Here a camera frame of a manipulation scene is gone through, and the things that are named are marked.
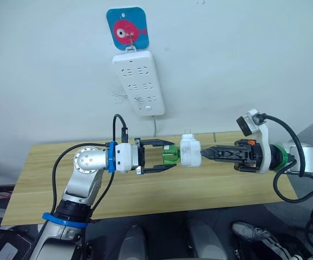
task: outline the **wooden table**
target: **wooden table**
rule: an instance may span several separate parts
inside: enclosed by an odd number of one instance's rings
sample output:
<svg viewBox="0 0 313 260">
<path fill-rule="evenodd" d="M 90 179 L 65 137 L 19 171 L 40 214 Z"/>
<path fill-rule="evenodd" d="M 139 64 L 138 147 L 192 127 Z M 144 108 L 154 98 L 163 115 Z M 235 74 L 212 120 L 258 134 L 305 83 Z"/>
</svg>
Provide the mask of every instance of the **wooden table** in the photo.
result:
<svg viewBox="0 0 313 260">
<path fill-rule="evenodd" d="M 197 134 L 195 137 L 202 148 L 207 148 L 233 145 L 243 135 L 241 132 L 227 132 Z M 180 138 L 162 137 L 175 144 L 179 144 Z M 54 161 L 74 144 L 77 143 L 35 145 L 31 148 L 2 225 L 43 223 L 42 213 L 49 212 L 52 205 L 51 170 Z M 76 151 L 65 156 L 58 166 L 58 202 L 72 174 Z M 161 164 L 161 154 L 161 148 L 146 146 L 148 165 Z M 178 165 L 165 172 L 145 175 L 136 175 L 134 171 L 126 174 L 117 172 L 93 219 L 280 202 L 272 187 L 273 176 L 273 172 L 238 172 L 233 169 L 233 164 L 206 158 L 199 168 Z M 106 188 L 109 177 L 106 171 L 99 195 Z M 285 196 L 297 198 L 286 176 L 281 177 L 279 188 Z"/>
</svg>

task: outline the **pink fish sticker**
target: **pink fish sticker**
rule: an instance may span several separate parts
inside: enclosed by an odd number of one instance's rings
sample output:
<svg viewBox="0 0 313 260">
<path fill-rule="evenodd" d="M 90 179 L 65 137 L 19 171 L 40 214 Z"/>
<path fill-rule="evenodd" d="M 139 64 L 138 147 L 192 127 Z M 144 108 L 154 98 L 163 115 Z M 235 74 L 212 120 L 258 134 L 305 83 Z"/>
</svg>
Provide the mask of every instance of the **pink fish sticker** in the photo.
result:
<svg viewBox="0 0 313 260">
<path fill-rule="evenodd" d="M 130 45 L 130 36 L 132 41 L 135 42 L 140 34 L 147 34 L 147 31 L 146 29 L 139 30 L 132 22 L 121 19 L 114 24 L 113 33 L 121 44 Z"/>
</svg>

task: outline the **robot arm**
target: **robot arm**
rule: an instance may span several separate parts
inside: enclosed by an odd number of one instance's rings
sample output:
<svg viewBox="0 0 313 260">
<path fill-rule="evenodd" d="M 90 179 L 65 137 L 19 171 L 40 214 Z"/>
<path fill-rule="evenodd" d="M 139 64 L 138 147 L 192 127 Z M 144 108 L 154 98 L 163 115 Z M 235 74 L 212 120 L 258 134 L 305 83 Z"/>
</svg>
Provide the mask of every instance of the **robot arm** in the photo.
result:
<svg viewBox="0 0 313 260">
<path fill-rule="evenodd" d="M 110 142 L 105 149 L 86 146 L 74 156 L 74 170 L 54 214 L 44 213 L 46 220 L 30 259 L 79 259 L 80 247 L 75 243 L 83 236 L 88 225 L 97 193 L 101 187 L 102 174 L 136 169 L 137 174 L 161 172 L 175 164 L 155 165 L 145 168 L 145 145 L 173 145 L 159 139 L 135 139 L 117 145 Z"/>
<path fill-rule="evenodd" d="M 300 159 L 295 143 L 270 144 L 268 128 L 259 113 L 253 109 L 237 119 L 245 136 L 251 140 L 238 140 L 235 146 L 213 146 L 201 151 L 211 160 L 234 163 L 234 168 L 243 172 L 265 173 L 278 171 L 296 159 L 296 165 L 288 172 L 300 171 Z M 313 173 L 313 147 L 302 146 L 305 157 L 305 172 Z"/>
</svg>

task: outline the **blue sticker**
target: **blue sticker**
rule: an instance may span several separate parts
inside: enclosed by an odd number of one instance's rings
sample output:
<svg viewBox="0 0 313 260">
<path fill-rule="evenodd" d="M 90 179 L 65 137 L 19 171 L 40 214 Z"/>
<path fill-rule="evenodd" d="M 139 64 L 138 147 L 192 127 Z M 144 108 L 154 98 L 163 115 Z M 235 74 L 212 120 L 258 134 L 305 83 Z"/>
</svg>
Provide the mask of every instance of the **blue sticker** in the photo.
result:
<svg viewBox="0 0 313 260">
<path fill-rule="evenodd" d="M 114 45 L 125 50 L 133 41 L 137 49 L 149 45 L 146 14 L 139 7 L 109 9 L 106 13 Z"/>
</svg>

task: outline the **white power strip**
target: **white power strip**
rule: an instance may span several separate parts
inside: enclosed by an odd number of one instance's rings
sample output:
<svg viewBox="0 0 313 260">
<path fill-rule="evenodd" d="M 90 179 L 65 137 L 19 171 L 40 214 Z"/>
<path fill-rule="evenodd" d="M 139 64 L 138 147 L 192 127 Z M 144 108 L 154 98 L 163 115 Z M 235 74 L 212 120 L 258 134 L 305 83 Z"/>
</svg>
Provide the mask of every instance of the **white power strip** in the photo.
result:
<svg viewBox="0 0 313 260">
<path fill-rule="evenodd" d="M 149 51 L 116 55 L 112 63 L 137 114 L 148 116 L 165 113 L 157 71 Z"/>
</svg>

